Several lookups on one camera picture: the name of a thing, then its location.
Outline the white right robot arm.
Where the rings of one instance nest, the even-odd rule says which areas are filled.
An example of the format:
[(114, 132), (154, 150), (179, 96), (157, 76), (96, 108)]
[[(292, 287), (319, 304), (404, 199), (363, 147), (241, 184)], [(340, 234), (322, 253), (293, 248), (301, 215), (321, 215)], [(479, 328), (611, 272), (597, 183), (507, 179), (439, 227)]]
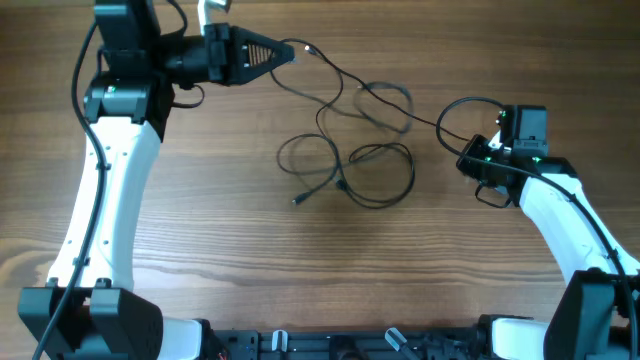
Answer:
[(639, 356), (639, 262), (606, 228), (564, 158), (533, 139), (474, 136), (457, 168), (480, 189), (505, 192), (532, 221), (566, 289), (547, 323), (488, 317), (483, 353), (495, 359), (636, 359)]

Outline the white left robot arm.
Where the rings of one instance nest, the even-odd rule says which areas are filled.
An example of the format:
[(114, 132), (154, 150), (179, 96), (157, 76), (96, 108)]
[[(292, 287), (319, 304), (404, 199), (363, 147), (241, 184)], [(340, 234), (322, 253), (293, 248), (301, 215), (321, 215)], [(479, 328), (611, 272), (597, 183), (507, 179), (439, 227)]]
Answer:
[(86, 138), (81, 182), (64, 243), (18, 314), (53, 359), (226, 359), (205, 320), (165, 317), (133, 291), (133, 244), (144, 189), (175, 88), (245, 84), (290, 62), (293, 48), (226, 23), (197, 36), (154, 25), (94, 23), (99, 66), (74, 111)]

